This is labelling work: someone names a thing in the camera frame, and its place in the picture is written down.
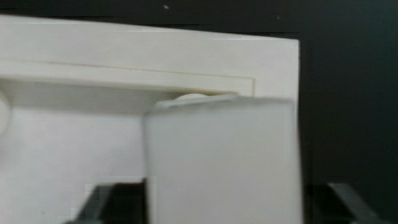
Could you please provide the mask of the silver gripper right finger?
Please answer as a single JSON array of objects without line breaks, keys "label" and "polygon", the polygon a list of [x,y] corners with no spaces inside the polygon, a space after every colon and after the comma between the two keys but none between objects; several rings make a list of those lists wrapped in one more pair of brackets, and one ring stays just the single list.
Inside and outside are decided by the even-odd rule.
[{"label": "silver gripper right finger", "polygon": [[353,187],[330,182],[305,190],[305,224],[385,224]]}]

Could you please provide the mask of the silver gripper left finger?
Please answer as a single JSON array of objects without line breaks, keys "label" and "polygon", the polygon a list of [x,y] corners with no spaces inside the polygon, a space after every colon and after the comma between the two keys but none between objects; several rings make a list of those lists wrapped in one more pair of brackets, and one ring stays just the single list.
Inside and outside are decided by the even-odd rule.
[{"label": "silver gripper left finger", "polygon": [[147,224],[145,183],[97,185],[63,224]]}]

